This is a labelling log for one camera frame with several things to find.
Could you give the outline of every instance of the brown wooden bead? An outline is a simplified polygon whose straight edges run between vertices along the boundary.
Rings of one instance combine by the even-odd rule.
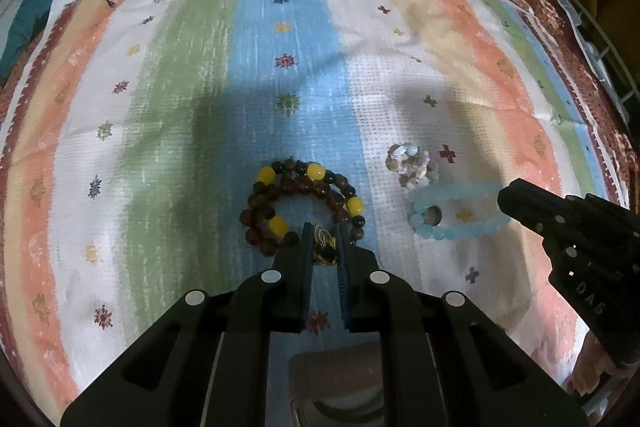
[[[278,251],[278,244],[273,239],[264,238],[260,241],[260,251],[263,256],[271,257]]]
[[[353,223],[354,227],[364,227],[364,224],[366,223],[364,216],[353,216],[353,219],[351,219],[351,222]]]
[[[326,199],[326,204],[330,209],[337,210],[338,208],[342,208],[344,206],[344,198],[341,194],[338,194],[338,192],[332,190]]]
[[[265,194],[252,194],[247,200],[250,208],[264,208],[269,203],[269,200]]]
[[[314,194],[316,195],[316,198],[318,198],[319,200],[325,200],[326,197],[329,195],[329,192],[331,192],[331,187],[324,182],[316,182],[314,183]]]
[[[262,240],[262,230],[256,227],[249,227],[246,232],[244,232],[244,238],[249,245],[256,247]]]
[[[341,223],[345,219],[349,218],[349,213],[344,208],[337,208],[334,210],[333,220],[334,223]]]
[[[276,210],[270,204],[268,204],[262,209],[261,214],[262,218],[268,221],[271,219],[271,217],[276,215]]]
[[[284,169],[289,172],[296,168],[296,161],[293,158],[287,158],[282,164]]]
[[[262,182],[254,183],[254,194],[264,194],[267,191],[267,185]]]
[[[306,176],[301,176],[296,181],[296,188],[300,194],[308,194],[314,188],[314,182]]]
[[[356,189],[351,187],[351,185],[347,185],[345,188],[343,188],[341,190],[342,195],[349,199],[349,198],[353,198],[356,195]]]
[[[255,212],[246,208],[242,212],[240,212],[240,223],[242,223],[246,227],[252,227],[255,225],[257,219],[255,216]]]
[[[329,185],[335,183],[335,174],[331,171],[324,172],[324,183],[328,183]]]
[[[282,244],[286,247],[292,247],[293,245],[297,245],[299,242],[300,238],[298,237],[298,234],[290,230],[282,238]]]
[[[290,196],[296,191],[296,182],[293,181],[291,178],[284,178],[280,182],[280,190],[282,190],[283,194]]]
[[[349,180],[345,178],[342,174],[335,175],[334,185],[338,187],[340,190],[349,185]]]
[[[276,174],[282,174],[284,172],[284,165],[282,162],[273,162],[271,168]]]
[[[364,237],[364,230],[361,227],[353,227],[350,233],[351,241],[355,243]]]
[[[306,163],[298,160],[296,162],[296,172],[300,174],[300,176],[304,176],[306,174]]]
[[[269,201],[275,201],[280,197],[280,187],[274,185],[267,185],[267,199]]]

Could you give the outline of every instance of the beaded bracelet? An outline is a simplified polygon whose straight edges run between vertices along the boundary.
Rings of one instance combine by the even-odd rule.
[[[280,183],[276,184],[276,177],[280,174]],[[331,190],[331,185],[335,185],[340,192]],[[244,234],[249,245],[258,247],[262,254],[270,257],[275,255],[278,248],[289,248],[300,241],[298,234],[289,231],[287,222],[282,216],[276,215],[271,206],[280,195],[290,196],[296,193],[313,194],[319,200],[324,200],[332,211],[334,223],[351,217],[352,243],[364,237],[364,203],[356,195],[356,189],[349,184],[349,180],[341,174],[326,170],[318,163],[296,161],[292,156],[284,162],[276,161],[258,171],[253,193],[247,200],[249,208],[240,214],[240,223],[249,227]],[[275,239],[264,236],[258,226],[259,219],[267,221]]]

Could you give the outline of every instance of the bedsheet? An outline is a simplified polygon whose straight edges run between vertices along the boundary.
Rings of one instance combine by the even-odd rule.
[[[459,290],[558,382],[586,332],[539,238],[499,216],[523,177],[635,208],[636,156],[553,0],[54,0],[0,128],[0,334],[54,421],[179,296],[271,260],[238,216],[257,170],[314,160],[366,204],[361,244],[419,291]],[[430,152],[442,233],[389,147]],[[303,198],[293,230],[329,226]],[[465,225],[478,224],[474,233]],[[273,335],[267,425],[292,425],[301,353],[366,345],[315,267],[308,330]]]

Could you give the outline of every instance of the white stripe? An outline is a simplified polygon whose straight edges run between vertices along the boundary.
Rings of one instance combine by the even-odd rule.
[[[49,216],[49,247],[56,280],[62,344],[72,378],[82,390],[138,335],[131,313],[129,283],[121,274],[120,223],[129,196],[115,176],[129,112],[145,49],[171,0],[125,0],[110,22],[72,100],[54,160],[55,188]],[[154,20],[142,24],[153,16]],[[140,53],[129,57],[130,46]],[[113,93],[128,80],[127,89]],[[113,136],[101,141],[98,126],[112,123]],[[89,183],[102,180],[100,195],[88,197]],[[98,263],[86,258],[87,245],[97,248]],[[101,329],[94,313],[102,305],[113,314],[113,328]]]

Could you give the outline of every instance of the yellow object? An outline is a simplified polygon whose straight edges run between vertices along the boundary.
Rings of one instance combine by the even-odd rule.
[[[306,175],[316,181],[324,180],[325,172],[324,167],[319,163],[309,163],[309,166],[306,168]]]
[[[276,181],[276,171],[274,171],[270,166],[265,165],[258,171],[258,175],[255,177],[255,180],[262,182],[265,185],[270,185]]]
[[[269,230],[273,232],[273,235],[282,239],[284,235],[289,232],[289,227],[287,226],[287,221],[284,220],[281,216],[273,216],[269,220]]]
[[[359,197],[354,196],[347,200],[347,209],[351,217],[361,216],[364,213],[364,203]]]

